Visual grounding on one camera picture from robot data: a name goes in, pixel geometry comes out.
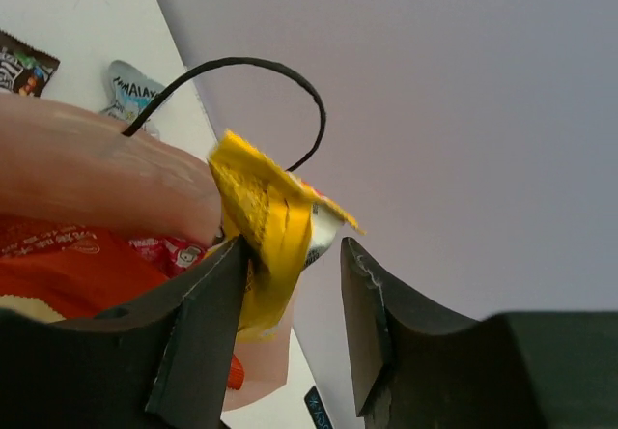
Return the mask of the large red chips bag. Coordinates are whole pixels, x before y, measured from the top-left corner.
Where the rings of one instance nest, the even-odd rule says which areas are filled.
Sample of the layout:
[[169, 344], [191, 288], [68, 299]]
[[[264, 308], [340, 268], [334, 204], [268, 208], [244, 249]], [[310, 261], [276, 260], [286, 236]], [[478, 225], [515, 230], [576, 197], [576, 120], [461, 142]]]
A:
[[93, 317], [169, 279], [106, 229], [1, 218], [1, 305], [45, 323]]

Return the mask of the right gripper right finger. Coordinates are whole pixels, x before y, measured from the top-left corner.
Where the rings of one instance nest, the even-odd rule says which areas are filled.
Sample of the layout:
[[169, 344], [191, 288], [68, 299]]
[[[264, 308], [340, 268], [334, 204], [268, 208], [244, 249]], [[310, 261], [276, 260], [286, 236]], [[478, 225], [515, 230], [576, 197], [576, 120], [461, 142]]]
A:
[[368, 428], [613, 428], [617, 315], [518, 311], [474, 320], [341, 242], [356, 414]]

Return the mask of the yellow snack packet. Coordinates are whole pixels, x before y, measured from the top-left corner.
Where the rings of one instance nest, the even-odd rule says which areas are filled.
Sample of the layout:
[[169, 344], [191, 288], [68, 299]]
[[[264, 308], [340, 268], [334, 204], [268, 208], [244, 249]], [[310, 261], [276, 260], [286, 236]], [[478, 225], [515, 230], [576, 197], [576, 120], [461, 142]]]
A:
[[223, 232], [253, 249], [237, 338], [275, 334], [300, 274], [332, 245], [340, 228], [360, 229], [332, 199], [231, 131], [211, 152], [209, 167], [221, 195]]

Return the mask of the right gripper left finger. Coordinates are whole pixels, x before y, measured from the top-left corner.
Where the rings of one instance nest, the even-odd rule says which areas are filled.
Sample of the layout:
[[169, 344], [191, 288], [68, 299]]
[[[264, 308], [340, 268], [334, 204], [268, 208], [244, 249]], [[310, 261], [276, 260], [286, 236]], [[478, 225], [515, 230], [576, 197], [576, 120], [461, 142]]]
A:
[[247, 244], [92, 318], [1, 312], [5, 428], [218, 428]]

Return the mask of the pink candy packet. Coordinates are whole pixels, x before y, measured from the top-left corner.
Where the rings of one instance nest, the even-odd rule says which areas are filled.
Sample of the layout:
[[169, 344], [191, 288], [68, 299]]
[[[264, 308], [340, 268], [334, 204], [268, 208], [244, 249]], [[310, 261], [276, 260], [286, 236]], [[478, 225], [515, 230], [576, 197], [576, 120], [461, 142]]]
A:
[[174, 278], [195, 266], [208, 251], [199, 244], [172, 237], [133, 239], [128, 244], [168, 278]]

